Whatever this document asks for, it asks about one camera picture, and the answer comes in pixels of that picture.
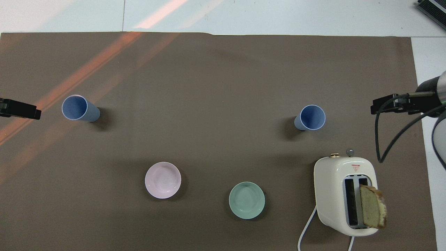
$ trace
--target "white cable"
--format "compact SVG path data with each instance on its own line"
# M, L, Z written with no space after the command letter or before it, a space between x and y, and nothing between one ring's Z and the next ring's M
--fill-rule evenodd
M351 251L351 247L353 246L353 241L355 240L355 237L352 236L350 239L350 246L348 246L348 251Z
M304 234L305 234L305 232L306 232L306 229L308 228L308 225L310 224L311 220L312 220L313 217L314 217L314 214L316 213L316 209L317 209L317 206L314 207L314 210L313 210L313 212L311 213L310 218L308 219L307 224L306 224L305 227L304 227L304 230L302 230L301 236L299 237L299 241L297 242L297 250L298 250L298 251L301 251L301 242L302 242L302 238L304 237ZM352 236L351 239L350 239L350 245L348 246L348 251L351 251L351 247L353 247L353 241L354 241L354 240L355 240L355 237Z
M298 250L298 251L301 251L301 242L302 242L302 238L304 237L304 234L305 234L305 232L306 232L306 229L308 228L308 225L310 224L311 220L313 219L314 214L316 213L316 208L317 208L317 206L314 206L314 210L313 210L313 212L311 213L311 216L310 216L310 218L308 219L307 224L306 224L305 227L304 227L304 230L302 230L301 236L299 237L299 242L297 243L297 250Z

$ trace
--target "toaster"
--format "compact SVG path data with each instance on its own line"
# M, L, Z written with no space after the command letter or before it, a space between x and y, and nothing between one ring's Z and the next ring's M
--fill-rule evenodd
M378 189L375 169L368 160L339 153L319 159L314 165L314 193L321 222L349 236L378 231L364 225L361 184Z

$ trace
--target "blue cup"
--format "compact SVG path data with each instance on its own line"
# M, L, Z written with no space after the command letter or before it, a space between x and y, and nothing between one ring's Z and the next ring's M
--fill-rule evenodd
M94 122L98 120L101 112L83 96L71 95L62 103L62 114L69 120Z
M325 112L317 105L307 105L294 119L294 126L302 131L318 130L325 124Z

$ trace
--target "cup rim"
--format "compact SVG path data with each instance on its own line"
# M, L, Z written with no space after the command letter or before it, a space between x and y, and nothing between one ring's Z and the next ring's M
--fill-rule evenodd
M319 108L319 109L322 111L322 113L324 114L324 122L323 122L322 125L321 125L320 127L318 127L318 128L309 128L309 127L307 127L307 126L304 124L304 122L302 121L301 114L302 114L303 110L305 110L305 108L307 108L307 107L309 107L309 106L315 106L315 107ZM314 131L314 130L319 130L319 129L321 129L321 128L325 125L325 121L326 121L325 111L324 111L324 109L322 109L322 108L321 108L320 106L318 106L318 105L307 105L307 106L305 106L304 108L302 108L301 112L299 113L299 120L301 121L302 125L303 125L306 129L308 129L308 130L313 130L313 131Z
M85 104L87 105L87 107L85 108L85 112L84 112L84 114L82 114L82 116L80 116L80 117L78 117L78 118L69 118L69 117L67 117L67 116L65 115L65 113L63 112L63 105L65 104L65 101L66 101L67 99L71 98L71 97L81 97L81 98L85 101ZM79 94L70 95L70 96L68 96L68 97L62 102L62 114L63 114L63 116L64 116L66 119L69 119L69 120L79 120L79 119L81 119L82 117L85 116L85 114L87 113L87 111L88 111L88 102L87 102L87 99L86 99L85 97L83 97L82 95L79 95Z

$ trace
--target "power cord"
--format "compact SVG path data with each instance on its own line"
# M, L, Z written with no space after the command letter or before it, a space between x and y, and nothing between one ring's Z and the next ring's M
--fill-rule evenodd
M380 119L380 114L384 111L384 107L386 107L387 105L389 105L393 101L395 101L395 100L397 100L399 98L408 98L408 97L409 97L408 93L395 96L395 97L389 99L388 101L384 102L384 104L382 104L382 106L380 106L380 108L376 112L376 118L375 118L375 148L376 148L376 156L378 157L379 163L382 163L384 161L384 159L387 156L388 151L390 150L390 148L387 147L386 151L384 152L384 154L383 154L383 156L381 158L380 144L379 144L379 138L378 138L378 120Z
M304 234L306 232L306 229L308 228L308 225L310 224L311 220L314 217L314 214L316 213L317 210L317 206L314 207L313 212L310 215L310 218L307 221L307 224L305 224L304 230L302 230L301 236L299 237L299 241L297 242L297 250L301 251L301 242L302 242L302 238L304 237ZM348 246L348 251L351 251L351 247L353 246L353 241L355 240L355 237L352 236L350 239L350 245Z

